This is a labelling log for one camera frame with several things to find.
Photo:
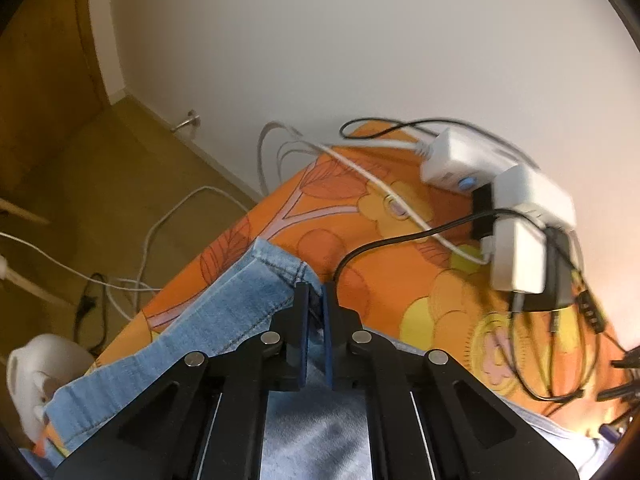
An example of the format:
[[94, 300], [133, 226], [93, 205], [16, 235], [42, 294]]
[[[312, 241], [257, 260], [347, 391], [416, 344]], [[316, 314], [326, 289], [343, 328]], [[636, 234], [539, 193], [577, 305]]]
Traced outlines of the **brown wooden door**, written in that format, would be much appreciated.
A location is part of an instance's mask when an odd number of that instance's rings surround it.
[[1, 34], [1, 189], [110, 105], [89, 0], [24, 0]]

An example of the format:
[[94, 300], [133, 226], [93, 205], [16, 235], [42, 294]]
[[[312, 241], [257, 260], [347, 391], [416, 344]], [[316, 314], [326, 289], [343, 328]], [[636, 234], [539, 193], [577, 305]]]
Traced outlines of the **white power strip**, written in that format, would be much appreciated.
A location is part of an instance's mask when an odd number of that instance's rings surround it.
[[435, 188], [469, 195], [519, 163], [494, 141], [449, 127], [427, 144], [420, 178]]

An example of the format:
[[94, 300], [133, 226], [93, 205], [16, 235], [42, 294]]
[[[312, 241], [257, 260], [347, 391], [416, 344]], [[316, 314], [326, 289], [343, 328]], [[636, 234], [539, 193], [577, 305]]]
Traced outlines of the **metal door stopper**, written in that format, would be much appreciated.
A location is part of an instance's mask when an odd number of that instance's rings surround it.
[[189, 110], [184, 118], [178, 124], [175, 124], [170, 128], [171, 133], [176, 133], [184, 128], [198, 128], [201, 125], [201, 117], [195, 110]]

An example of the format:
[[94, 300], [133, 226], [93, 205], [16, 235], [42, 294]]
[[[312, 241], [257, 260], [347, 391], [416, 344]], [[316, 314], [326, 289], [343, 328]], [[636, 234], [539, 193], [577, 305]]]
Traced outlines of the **light blue denim jeans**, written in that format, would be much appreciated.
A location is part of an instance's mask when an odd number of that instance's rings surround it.
[[588, 479], [612, 448], [362, 329], [258, 240], [139, 352], [55, 393], [43, 479]]

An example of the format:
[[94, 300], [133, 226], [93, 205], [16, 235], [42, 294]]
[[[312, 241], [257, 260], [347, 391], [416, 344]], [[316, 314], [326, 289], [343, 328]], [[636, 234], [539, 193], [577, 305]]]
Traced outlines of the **white power adapter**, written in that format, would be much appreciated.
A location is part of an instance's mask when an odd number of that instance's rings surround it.
[[546, 282], [544, 230], [572, 230], [576, 211], [570, 194], [540, 171], [514, 166], [492, 182], [494, 223], [491, 286], [499, 292], [540, 294]]

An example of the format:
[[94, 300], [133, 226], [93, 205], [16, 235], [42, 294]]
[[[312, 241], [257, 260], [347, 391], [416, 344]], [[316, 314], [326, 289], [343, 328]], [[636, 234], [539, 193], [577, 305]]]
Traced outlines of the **orange floral bedsheet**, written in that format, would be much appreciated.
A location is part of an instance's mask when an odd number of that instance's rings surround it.
[[470, 201], [428, 188], [418, 161], [392, 150], [352, 151], [387, 190], [322, 155], [220, 234], [122, 330], [81, 378], [58, 389], [32, 451], [45, 476], [183, 353], [217, 354], [264, 330], [292, 302], [292, 284], [337, 282], [367, 328], [410, 351], [441, 348], [588, 478], [612, 452], [598, 434], [620, 414], [599, 389], [620, 384], [617, 350], [597, 340], [575, 307], [508, 318], [508, 300], [480, 264], [466, 226], [415, 240], [407, 202], [431, 226], [467, 214]]

